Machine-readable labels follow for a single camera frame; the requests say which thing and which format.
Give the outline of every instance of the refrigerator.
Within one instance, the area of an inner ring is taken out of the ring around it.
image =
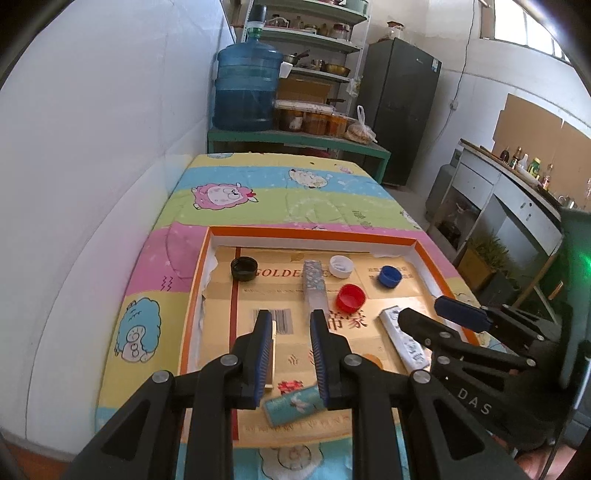
[[[357,103],[378,144],[392,152],[383,184],[406,185],[440,72],[439,60],[399,38],[369,46]],[[365,170],[376,168],[370,162]]]

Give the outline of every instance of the red bottle cap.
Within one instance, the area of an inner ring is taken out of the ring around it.
[[[345,313],[355,313],[365,303],[365,293],[357,285],[343,285],[336,296],[336,306]]]

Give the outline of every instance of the red stripe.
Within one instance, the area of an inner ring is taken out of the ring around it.
[[[235,258],[240,257],[240,247],[236,247]],[[230,338],[229,350],[236,341],[236,321],[238,318],[238,280],[232,280],[232,296],[230,296]],[[238,412],[232,410],[232,440],[238,440]]]

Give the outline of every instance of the black bottle cap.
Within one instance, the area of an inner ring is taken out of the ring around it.
[[[251,281],[256,277],[258,264],[251,257],[238,257],[232,260],[230,270],[232,277],[238,281]]]
[[[256,4],[251,8],[251,13],[248,15],[249,22],[264,22],[267,18],[267,6]]]

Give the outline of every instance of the colorful bedsheet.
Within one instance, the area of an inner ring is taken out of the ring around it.
[[[189,290],[208,225],[273,225],[416,238],[456,297],[473,299],[427,234],[356,164],[285,154],[200,155],[164,206],[131,275],[106,360],[97,430],[154,371],[177,371]],[[235,476],[350,478],[350,447],[350,440],[339,440],[239,449]],[[295,458],[296,468],[283,467],[282,456]]]

